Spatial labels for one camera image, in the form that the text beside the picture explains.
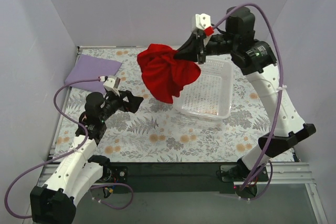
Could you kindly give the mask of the red t-shirt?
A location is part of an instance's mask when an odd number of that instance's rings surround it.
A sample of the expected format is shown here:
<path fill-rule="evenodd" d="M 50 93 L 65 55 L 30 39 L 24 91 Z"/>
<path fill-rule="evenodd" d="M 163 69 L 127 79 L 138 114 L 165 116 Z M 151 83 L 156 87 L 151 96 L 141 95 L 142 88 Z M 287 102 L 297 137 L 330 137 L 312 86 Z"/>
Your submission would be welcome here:
<path fill-rule="evenodd" d="M 186 85 L 195 82 L 201 75 L 200 67 L 192 62 L 175 59 L 177 50 L 162 44 L 150 44 L 138 54 L 137 62 L 142 80 L 157 100 L 172 104 Z"/>

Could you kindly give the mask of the white plastic basket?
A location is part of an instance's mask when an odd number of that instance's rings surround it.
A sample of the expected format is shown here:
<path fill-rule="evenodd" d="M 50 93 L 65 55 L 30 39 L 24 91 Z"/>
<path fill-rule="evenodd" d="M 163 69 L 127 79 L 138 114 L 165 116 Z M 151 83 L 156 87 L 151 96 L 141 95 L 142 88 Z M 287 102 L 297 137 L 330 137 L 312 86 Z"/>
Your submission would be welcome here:
<path fill-rule="evenodd" d="M 184 87 L 173 107 L 185 114 L 211 120 L 230 116 L 233 97 L 234 70 L 231 62 L 209 59 L 199 66 L 199 78 Z"/>

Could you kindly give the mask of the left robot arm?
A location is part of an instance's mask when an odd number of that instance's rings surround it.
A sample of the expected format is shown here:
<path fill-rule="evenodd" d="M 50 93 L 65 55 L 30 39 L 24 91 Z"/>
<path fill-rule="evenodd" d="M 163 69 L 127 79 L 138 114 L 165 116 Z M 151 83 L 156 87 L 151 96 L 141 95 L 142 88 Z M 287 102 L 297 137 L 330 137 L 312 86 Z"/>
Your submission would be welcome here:
<path fill-rule="evenodd" d="M 127 91 L 93 92 L 78 120 L 69 152 L 42 186 L 30 193 L 32 219 L 36 223 L 72 223 L 77 205 L 96 182 L 111 178 L 110 160 L 94 155 L 107 127 L 106 120 L 117 111 L 135 113 L 143 98 Z"/>

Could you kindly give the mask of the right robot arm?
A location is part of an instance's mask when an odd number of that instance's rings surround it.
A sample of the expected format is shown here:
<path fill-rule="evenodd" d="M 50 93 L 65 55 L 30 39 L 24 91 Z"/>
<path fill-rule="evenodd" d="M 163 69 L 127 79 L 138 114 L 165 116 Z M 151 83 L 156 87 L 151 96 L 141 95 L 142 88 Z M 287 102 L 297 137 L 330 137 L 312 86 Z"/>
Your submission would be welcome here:
<path fill-rule="evenodd" d="M 258 139 L 258 144 L 241 157 L 235 166 L 221 171 L 222 178 L 253 180 L 271 158 L 291 149 L 316 132 L 293 106 L 283 84 L 283 67 L 277 46 L 255 38 L 255 15 L 249 5 L 227 10 L 225 30 L 214 34 L 208 14 L 196 14 L 192 34 L 178 49 L 176 58 L 205 63 L 207 56 L 230 54 L 231 60 L 257 92 L 272 122 L 271 130 Z"/>

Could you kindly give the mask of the floral table mat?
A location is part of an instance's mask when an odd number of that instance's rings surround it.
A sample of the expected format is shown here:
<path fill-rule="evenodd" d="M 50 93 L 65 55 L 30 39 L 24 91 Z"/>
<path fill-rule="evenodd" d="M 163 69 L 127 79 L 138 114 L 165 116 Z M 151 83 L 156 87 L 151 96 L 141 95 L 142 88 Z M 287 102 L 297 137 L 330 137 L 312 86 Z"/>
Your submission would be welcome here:
<path fill-rule="evenodd" d="M 83 55 L 121 62 L 119 88 L 143 98 L 137 113 L 117 112 L 96 148 L 113 162 L 235 162 L 270 130 L 263 105 L 245 77 L 234 69 L 230 116 L 221 121 L 184 115 L 157 101 L 141 79 L 140 48 L 90 48 Z"/>

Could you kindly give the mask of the folded lavender t-shirt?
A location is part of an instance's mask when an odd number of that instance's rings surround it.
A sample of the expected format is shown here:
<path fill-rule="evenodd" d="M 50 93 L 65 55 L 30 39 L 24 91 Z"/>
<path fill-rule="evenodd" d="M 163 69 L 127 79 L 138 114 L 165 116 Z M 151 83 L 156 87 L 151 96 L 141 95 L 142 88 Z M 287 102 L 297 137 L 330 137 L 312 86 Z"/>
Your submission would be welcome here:
<path fill-rule="evenodd" d="M 65 79 L 65 85 L 70 84 L 73 88 L 89 92 L 105 93 L 103 83 L 99 81 L 72 83 L 79 80 L 97 79 L 100 76 L 115 76 L 121 65 L 122 63 L 119 61 L 101 59 L 82 54 L 68 77 Z"/>

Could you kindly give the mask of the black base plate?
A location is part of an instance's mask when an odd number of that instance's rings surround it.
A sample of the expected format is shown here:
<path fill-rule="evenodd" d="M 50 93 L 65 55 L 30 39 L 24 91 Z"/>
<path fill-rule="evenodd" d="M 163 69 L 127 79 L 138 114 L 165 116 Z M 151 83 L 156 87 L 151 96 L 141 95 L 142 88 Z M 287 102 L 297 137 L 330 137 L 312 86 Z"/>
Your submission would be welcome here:
<path fill-rule="evenodd" d="M 234 182 L 243 182 L 249 170 L 238 161 L 110 163 L 99 183 L 128 184 L 135 193 L 219 192 L 233 194 Z"/>

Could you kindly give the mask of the aluminium frame rail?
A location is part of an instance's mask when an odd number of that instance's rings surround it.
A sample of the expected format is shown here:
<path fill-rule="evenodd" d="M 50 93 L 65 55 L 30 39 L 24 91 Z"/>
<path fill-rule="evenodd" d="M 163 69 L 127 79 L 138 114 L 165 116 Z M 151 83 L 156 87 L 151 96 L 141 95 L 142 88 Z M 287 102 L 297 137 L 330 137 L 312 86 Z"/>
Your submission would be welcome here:
<path fill-rule="evenodd" d="M 317 194 L 313 191 L 312 186 L 315 184 L 315 181 L 307 163 L 276 162 L 272 165 L 267 164 L 265 167 L 257 168 L 253 181 L 248 183 L 244 189 L 239 189 L 243 182 L 234 182 L 235 192 L 233 194 L 223 194 L 237 195 L 242 199 L 252 200 L 256 199 L 258 196 L 257 185 L 305 184 L 311 194 L 310 200 L 318 223 L 327 223 L 326 215 L 323 211 L 321 202 L 316 199 Z M 96 184 L 110 185 L 111 183 L 99 183 L 96 181 Z"/>

